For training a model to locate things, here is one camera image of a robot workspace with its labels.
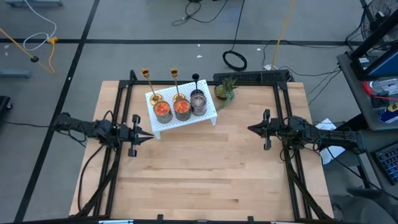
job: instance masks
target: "white rack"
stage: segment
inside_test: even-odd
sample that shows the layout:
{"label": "white rack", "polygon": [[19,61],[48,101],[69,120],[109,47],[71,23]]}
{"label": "white rack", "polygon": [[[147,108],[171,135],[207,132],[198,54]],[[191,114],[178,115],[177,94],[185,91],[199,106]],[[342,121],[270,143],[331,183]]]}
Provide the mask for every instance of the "white rack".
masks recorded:
{"label": "white rack", "polygon": [[[179,92],[183,93],[188,101],[190,101],[190,99],[191,99],[190,95],[191,95],[192,90],[195,90],[195,89],[196,89],[195,82],[191,82],[191,83],[187,83],[187,84],[178,86]],[[152,126],[152,132],[154,133],[156,139],[158,139],[158,140],[160,139],[161,131],[181,127],[181,126],[184,126],[187,124],[193,124],[193,123],[196,123],[199,121],[204,121],[207,119],[211,120],[212,125],[216,125],[217,112],[216,112],[216,108],[214,107],[213,99],[211,98],[206,80],[200,80],[198,82],[198,90],[203,91],[203,93],[205,94],[207,111],[203,116],[195,116],[195,115],[191,114],[190,119],[188,119],[187,121],[179,121],[175,117],[175,113],[173,110],[173,96],[177,94],[176,87],[170,87],[170,88],[166,88],[163,90],[155,91],[155,93],[161,94],[163,96],[164,101],[168,102],[170,105],[170,109],[173,114],[173,119],[167,124],[162,124],[162,123],[158,122],[156,119],[156,115],[154,112],[154,106],[150,103],[150,97],[153,95],[153,93],[149,92],[149,93],[145,94],[145,97],[147,99],[150,125]]]}

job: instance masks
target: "black candle holder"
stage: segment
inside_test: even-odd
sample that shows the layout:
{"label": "black candle holder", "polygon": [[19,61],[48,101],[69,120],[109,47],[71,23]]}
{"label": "black candle holder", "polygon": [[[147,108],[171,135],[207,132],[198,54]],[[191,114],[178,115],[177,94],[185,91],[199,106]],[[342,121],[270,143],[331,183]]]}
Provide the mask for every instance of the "black candle holder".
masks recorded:
{"label": "black candle holder", "polygon": [[195,82],[196,89],[193,90],[193,91],[191,92],[191,97],[192,97],[194,94],[202,94],[202,95],[204,95],[204,92],[203,92],[203,91],[198,90],[199,75],[196,74],[196,73],[193,74],[193,75],[192,75],[192,79],[193,79],[193,81]]}

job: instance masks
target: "gold candlestick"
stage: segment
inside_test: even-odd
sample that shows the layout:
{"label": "gold candlestick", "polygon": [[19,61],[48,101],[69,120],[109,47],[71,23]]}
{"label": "gold candlestick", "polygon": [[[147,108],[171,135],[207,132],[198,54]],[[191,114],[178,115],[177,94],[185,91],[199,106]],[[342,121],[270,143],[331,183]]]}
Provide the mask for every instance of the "gold candlestick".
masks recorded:
{"label": "gold candlestick", "polygon": [[174,78],[175,87],[177,89],[177,94],[173,96],[173,103],[174,103],[176,100],[185,99],[185,95],[178,91],[178,84],[177,84],[178,69],[177,68],[170,69],[170,74]]}
{"label": "gold candlestick", "polygon": [[163,96],[155,93],[154,88],[152,87],[152,84],[150,83],[149,80],[149,69],[148,68],[143,68],[141,69],[141,74],[148,80],[149,86],[153,92],[153,95],[150,97],[150,103],[152,105],[155,105],[158,101],[162,101],[163,100]]}

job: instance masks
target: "wooden table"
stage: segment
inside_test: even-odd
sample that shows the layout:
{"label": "wooden table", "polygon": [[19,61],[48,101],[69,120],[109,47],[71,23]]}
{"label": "wooden table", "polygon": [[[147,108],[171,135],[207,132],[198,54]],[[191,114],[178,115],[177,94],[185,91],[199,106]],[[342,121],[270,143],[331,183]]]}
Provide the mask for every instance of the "wooden table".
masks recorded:
{"label": "wooden table", "polygon": [[[293,114],[311,121],[303,84],[288,86]],[[118,82],[103,82],[94,119],[102,119],[107,110],[113,109],[117,87]],[[151,132],[144,96],[148,91],[148,85],[133,86],[127,125],[132,127],[132,115],[138,114],[140,126]],[[280,98],[286,116],[281,91]],[[221,104],[214,95],[213,101],[215,106]],[[264,140],[247,129],[261,122],[267,108],[271,117],[277,117],[272,87],[240,86],[233,102],[218,112],[216,126],[202,121],[165,131],[162,140],[137,146],[135,158],[127,156],[130,144],[124,144],[111,218],[156,219],[164,214],[165,219],[173,220],[247,220],[253,216],[256,221],[293,221],[285,164],[279,158],[282,144],[272,138],[271,150],[264,151]],[[87,142],[82,166],[99,146],[96,140]],[[94,157],[86,169],[82,205],[98,186],[104,152]],[[319,155],[304,149],[301,154],[309,192],[333,217]],[[77,190],[70,214],[78,211]],[[107,194],[105,190],[101,213]],[[302,202],[300,193],[297,198]],[[302,203],[299,206],[301,217],[305,217]]]}

